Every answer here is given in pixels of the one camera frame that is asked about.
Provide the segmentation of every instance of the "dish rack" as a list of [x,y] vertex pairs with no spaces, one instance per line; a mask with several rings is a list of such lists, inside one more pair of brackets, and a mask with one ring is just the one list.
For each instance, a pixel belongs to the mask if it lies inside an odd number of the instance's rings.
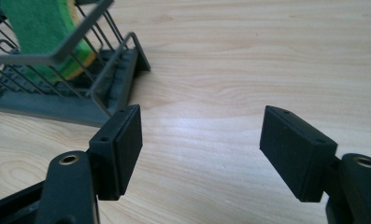
[[[0,111],[101,127],[125,107],[134,74],[149,71],[150,65],[136,34],[122,37],[107,10],[112,3],[113,0],[77,0],[81,22],[49,54],[21,54],[0,10]],[[96,55],[88,67],[74,53],[80,41],[85,41]],[[56,68],[68,57],[82,69],[82,74],[71,80],[66,80]],[[36,66],[48,67],[60,81],[48,81]],[[40,81],[25,76],[25,69]]]

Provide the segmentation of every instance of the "sponge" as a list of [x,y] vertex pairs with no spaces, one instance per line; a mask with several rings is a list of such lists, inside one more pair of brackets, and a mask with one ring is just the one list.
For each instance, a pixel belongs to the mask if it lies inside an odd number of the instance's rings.
[[[75,0],[0,0],[0,7],[9,19],[22,54],[47,54],[57,47],[76,28],[78,16]],[[89,66],[95,59],[92,49],[81,40],[73,49],[84,66]],[[82,73],[79,64],[67,56],[55,66],[61,75],[69,80]],[[46,65],[34,66],[34,69],[48,81],[61,79]],[[39,77],[28,68],[25,75],[33,81]]]

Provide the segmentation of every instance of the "wire rack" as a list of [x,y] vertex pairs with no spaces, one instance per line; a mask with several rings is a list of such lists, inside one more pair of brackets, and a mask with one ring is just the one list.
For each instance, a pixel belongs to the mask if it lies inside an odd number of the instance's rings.
[[[44,119],[102,126],[127,105],[134,74],[150,65],[136,34],[123,37],[108,7],[113,0],[78,0],[82,21],[52,53],[21,54],[10,24],[0,9],[0,111]],[[84,41],[96,59],[85,66],[75,49]],[[59,69],[71,58],[81,74],[66,80]],[[51,81],[41,74],[49,70]],[[25,75],[32,72],[35,78]]]

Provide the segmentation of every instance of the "light wooden surface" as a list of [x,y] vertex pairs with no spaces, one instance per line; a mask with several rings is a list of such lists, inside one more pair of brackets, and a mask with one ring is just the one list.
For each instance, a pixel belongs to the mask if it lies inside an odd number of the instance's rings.
[[[152,71],[135,79],[144,146],[102,223],[326,223],[258,149],[264,107],[371,157],[371,1],[116,1]],[[96,128],[0,113],[0,199]]]

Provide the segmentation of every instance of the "wooden table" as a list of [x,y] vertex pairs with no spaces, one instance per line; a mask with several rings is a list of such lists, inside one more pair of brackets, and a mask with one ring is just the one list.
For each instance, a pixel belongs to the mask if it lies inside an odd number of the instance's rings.
[[[116,1],[152,71],[135,79],[144,146],[102,223],[326,223],[259,150],[264,107],[371,157],[371,1]],[[97,128],[0,113],[0,199]]]

